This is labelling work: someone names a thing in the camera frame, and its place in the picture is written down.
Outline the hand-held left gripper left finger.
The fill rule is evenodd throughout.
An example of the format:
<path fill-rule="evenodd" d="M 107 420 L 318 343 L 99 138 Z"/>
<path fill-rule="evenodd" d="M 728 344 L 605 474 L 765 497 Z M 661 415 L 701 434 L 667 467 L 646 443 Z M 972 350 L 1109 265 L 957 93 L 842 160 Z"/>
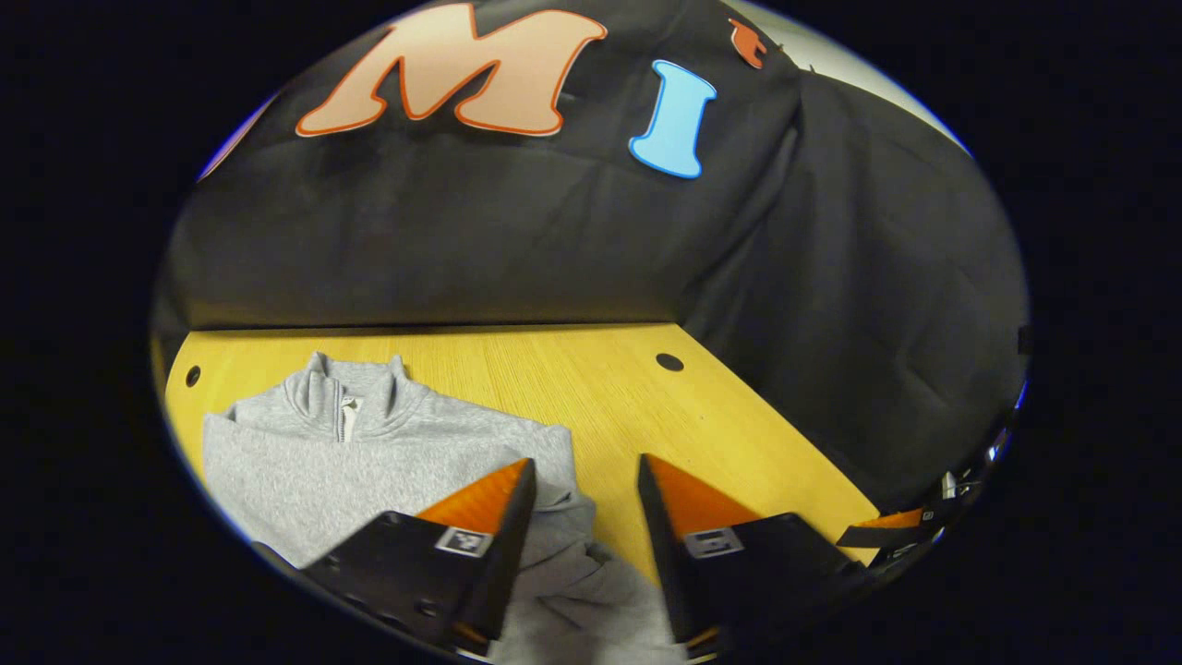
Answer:
<path fill-rule="evenodd" d="M 398 635 L 483 657 L 502 633 L 535 496 L 535 459 L 517 459 L 414 516 L 381 513 L 300 575 Z"/>

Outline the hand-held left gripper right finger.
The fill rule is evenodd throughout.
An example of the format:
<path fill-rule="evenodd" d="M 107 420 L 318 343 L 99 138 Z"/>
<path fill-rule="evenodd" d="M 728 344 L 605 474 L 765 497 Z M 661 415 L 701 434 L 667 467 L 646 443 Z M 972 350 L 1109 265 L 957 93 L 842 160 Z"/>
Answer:
<path fill-rule="evenodd" d="M 868 593 L 865 565 L 794 513 L 760 516 L 652 454 L 637 489 L 674 640 L 693 659 L 767 651 Z"/>

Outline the grey zip-neck sweatshirt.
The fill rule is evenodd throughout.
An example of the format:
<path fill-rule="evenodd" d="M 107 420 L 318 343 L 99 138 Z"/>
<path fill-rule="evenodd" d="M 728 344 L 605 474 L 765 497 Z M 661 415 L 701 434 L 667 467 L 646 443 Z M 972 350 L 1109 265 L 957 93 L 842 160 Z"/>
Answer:
<path fill-rule="evenodd" d="M 537 497 L 495 665 L 686 665 L 661 591 L 595 540 L 573 433 L 440 395 L 400 357 L 317 352 L 203 424 L 204 483 L 245 536 L 296 567 L 383 511 L 417 514 L 521 458 Z"/>

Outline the black backdrop cloth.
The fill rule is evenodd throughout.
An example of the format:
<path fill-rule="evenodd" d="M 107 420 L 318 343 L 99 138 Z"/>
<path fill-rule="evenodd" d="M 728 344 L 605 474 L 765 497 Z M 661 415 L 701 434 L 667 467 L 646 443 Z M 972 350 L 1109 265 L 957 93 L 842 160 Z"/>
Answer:
<path fill-rule="evenodd" d="M 674 321 L 884 510 L 1020 399 L 1017 233 L 857 56 L 727 0 L 431 0 L 282 85 L 181 207 L 196 330 Z"/>

